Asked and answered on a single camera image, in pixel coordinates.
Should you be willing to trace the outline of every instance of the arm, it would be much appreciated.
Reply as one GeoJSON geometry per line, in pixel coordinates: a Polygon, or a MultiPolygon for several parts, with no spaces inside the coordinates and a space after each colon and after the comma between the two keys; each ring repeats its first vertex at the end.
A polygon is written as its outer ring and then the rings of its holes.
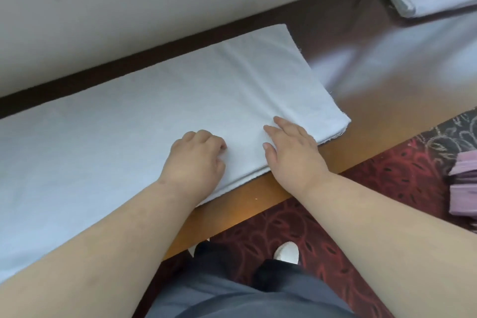
{"type": "Polygon", "coordinates": [[[194,207],[225,171],[223,139],[188,132],[159,179],[0,285],[2,317],[131,317],[194,207]]]}
{"type": "Polygon", "coordinates": [[[300,126],[264,144],[277,181],[343,250],[396,317],[474,317],[477,236],[328,171],[300,126]]]}

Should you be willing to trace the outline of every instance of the hand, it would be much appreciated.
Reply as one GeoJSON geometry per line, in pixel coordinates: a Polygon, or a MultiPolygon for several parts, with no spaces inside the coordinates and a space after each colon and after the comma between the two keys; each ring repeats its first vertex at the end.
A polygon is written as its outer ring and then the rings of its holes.
{"type": "Polygon", "coordinates": [[[278,183],[297,199],[330,174],[318,152],[316,141],[301,126],[281,117],[273,120],[280,127],[265,125],[276,149],[268,142],[263,144],[265,157],[278,183]]]}
{"type": "Polygon", "coordinates": [[[197,205],[222,179],[225,164],[218,156],[226,148],[224,139],[209,131],[187,132],[172,145],[158,182],[197,205]]]}

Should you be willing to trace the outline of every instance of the leg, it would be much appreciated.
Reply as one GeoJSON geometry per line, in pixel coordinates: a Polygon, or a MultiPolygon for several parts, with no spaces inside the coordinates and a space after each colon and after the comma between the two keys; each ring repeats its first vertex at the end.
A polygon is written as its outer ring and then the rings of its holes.
{"type": "Polygon", "coordinates": [[[229,280],[230,263],[229,251],[223,245],[200,243],[190,265],[159,293],[146,318],[173,318],[218,295],[257,292],[229,280]]]}
{"type": "Polygon", "coordinates": [[[267,259],[255,272],[252,286],[264,292],[285,292],[313,302],[333,304],[351,312],[324,281],[309,275],[298,264],[267,259]]]}

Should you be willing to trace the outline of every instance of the red patterned carpet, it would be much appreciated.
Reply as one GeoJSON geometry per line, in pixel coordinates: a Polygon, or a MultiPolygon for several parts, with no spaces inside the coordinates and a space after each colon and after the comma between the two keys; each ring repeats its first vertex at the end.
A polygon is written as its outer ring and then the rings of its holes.
{"type": "MultiPolygon", "coordinates": [[[[421,133],[342,175],[391,199],[468,228],[466,218],[448,213],[446,176],[458,152],[477,149],[477,109],[421,133]]],[[[284,201],[220,234],[236,257],[235,280],[247,284],[251,274],[286,241],[300,248],[301,264],[323,279],[362,318],[392,317],[337,244],[294,198],[284,201]]],[[[180,269],[187,254],[165,261],[140,303],[143,316],[170,272],[180,269]]]]}

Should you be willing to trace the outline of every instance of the forearm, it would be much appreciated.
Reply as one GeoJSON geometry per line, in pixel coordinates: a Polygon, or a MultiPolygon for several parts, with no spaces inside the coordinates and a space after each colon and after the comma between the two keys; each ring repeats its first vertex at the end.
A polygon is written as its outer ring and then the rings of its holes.
{"type": "Polygon", "coordinates": [[[194,202],[153,183],[0,285],[3,317],[130,317],[194,202]]]}
{"type": "Polygon", "coordinates": [[[477,237],[330,175],[298,197],[396,317],[477,311],[477,237]]]}

